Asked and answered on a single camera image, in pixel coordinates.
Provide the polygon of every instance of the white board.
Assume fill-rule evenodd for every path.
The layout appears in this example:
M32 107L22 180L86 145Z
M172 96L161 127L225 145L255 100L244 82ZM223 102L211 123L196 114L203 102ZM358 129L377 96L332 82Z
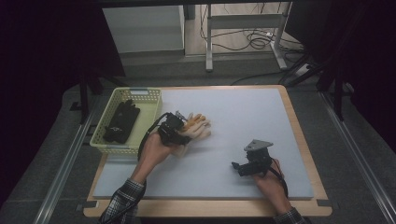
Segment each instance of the white board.
M163 93L163 113L186 117L202 113L212 134L191 142L182 159L168 157L148 177L146 198L262 198L250 176L241 177L231 162L248 162L253 139L272 142L270 156L280 160L289 196L313 197L313 190L278 89L171 90ZM111 196L131 175L135 159L109 155L93 196Z

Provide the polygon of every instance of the table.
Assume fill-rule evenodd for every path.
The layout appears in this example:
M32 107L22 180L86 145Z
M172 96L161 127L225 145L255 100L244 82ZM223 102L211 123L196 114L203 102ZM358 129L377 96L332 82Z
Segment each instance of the table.
M298 148L311 186L314 197L308 201L291 201L302 216L318 217L329 216L332 213L331 205L321 183L320 177L308 145L305 142L304 134L294 113L291 101L282 86L239 86L239 87L177 87L162 88L163 90L240 90L240 89L260 89L276 88L282 98L285 110L290 120L290 125L295 135ZM87 202L93 203L94 207L85 207L84 215L87 217L99 217L106 209L109 199L98 199L92 196L98 178L106 162L106 155L103 155L92 182L92 188ZM276 214L272 205L266 200L142 200L139 203L139 217L272 217Z

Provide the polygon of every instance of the person's right hand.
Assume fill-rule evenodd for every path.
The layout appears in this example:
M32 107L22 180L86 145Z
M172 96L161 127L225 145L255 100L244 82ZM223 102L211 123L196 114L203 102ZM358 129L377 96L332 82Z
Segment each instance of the person's right hand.
M273 159L271 167L279 174L282 174L279 160ZM272 203L279 215L283 215L291 210L291 204L285 195L285 191L283 190L280 180L276 177L276 175L268 171L266 175L253 175L253 179L255 180L259 190Z

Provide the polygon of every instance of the plaid sleeve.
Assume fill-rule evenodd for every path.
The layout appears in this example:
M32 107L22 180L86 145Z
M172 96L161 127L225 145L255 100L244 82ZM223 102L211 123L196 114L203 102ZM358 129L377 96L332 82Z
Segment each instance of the plaid sleeve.
M276 224L306 224L303 217L296 208L292 208L288 213L274 217Z
M113 218L116 214L124 210L127 206L134 202L139 202L143 197L144 186L134 182L133 180L127 179L125 183L119 189L114 192L111 197L110 204L104 213L100 216L98 223L105 223L110 218ZM111 223L123 223L131 224L134 223L134 217L137 213L137 206L132 207L122 216L115 218Z

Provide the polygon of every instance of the person's left hand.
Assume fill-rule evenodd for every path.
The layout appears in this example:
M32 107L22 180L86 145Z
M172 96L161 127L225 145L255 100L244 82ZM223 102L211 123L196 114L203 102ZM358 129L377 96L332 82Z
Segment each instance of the person's left hand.
M177 147L178 145L164 146L160 135L157 132L151 133L131 178L143 184L154 167L164 161Z

